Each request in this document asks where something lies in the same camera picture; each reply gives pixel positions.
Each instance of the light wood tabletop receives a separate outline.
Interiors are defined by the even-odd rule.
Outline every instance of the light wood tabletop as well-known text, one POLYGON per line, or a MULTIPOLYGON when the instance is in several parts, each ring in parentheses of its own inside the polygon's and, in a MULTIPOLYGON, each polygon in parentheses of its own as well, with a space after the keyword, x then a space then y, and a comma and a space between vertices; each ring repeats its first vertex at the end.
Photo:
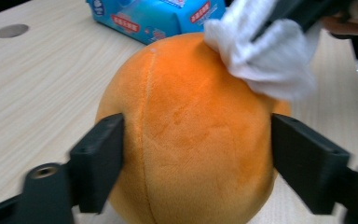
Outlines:
MULTIPOLYGON (((18 194, 23 176, 46 162, 66 162, 90 129, 118 68, 144 45, 91 17, 79 0, 33 0, 0 13, 0 28, 29 30, 0 38, 0 202, 18 194)), ((358 168, 358 76, 349 41, 323 33, 312 62, 318 92, 294 103, 293 117, 351 153, 358 168)), ((252 223, 339 223, 312 215, 279 177, 252 223)), ((122 223, 109 206, 80 223, 122 223)))

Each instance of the orange plush ball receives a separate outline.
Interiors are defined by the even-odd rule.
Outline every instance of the orange plush ball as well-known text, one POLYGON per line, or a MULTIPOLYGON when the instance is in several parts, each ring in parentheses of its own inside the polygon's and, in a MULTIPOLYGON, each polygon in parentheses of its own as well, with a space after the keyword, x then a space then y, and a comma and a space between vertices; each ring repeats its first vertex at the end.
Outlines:
POLYGON ((145 47, 118 70, 97 115, 125 118, 110 203, 128 223, 248 221, 273 187, 273 112, 288 105, 229 74, 202 34, 145 47))

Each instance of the white tissue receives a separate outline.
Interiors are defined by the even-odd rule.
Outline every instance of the white tissue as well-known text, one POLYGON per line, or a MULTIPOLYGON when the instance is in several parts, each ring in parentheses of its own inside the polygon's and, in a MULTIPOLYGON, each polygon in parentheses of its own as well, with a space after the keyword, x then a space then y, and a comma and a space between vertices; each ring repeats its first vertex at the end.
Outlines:
POLYGON ((321 25, 305 35, 290 20, 275 21, 252 42, 276 0, 236 0, 221 20, 204 24, 204 41, 220 53, 228 72, 249 87, 277 99, 293 101, 316 90, 309 68, 321 25))

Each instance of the blue wipes package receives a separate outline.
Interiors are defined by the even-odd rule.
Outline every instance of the blue wipes package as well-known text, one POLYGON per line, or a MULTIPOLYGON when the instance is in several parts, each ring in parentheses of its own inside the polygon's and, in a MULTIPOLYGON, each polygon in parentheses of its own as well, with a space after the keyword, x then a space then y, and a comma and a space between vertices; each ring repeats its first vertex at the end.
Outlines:
POLYGON ((94 20, 145 44, 203 31, 208 19, 220 19, 224 0, 87 0, 94 20))

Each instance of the stuffed toy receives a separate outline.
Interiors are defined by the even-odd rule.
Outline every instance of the stuffed toy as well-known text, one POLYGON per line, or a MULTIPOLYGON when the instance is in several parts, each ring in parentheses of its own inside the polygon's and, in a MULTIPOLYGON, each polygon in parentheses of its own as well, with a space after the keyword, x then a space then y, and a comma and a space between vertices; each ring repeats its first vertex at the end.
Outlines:
POLYGON ((124 165, 109 202, 128 223, 245 223, 271 193, 270 116, 289 115, 289 104, 230 71, 239 70, 235 60, 211 37, 223 26, 224 18, 210 21, 204 34, 141 49, 103 95, 96 119, 125 119, 124 165))

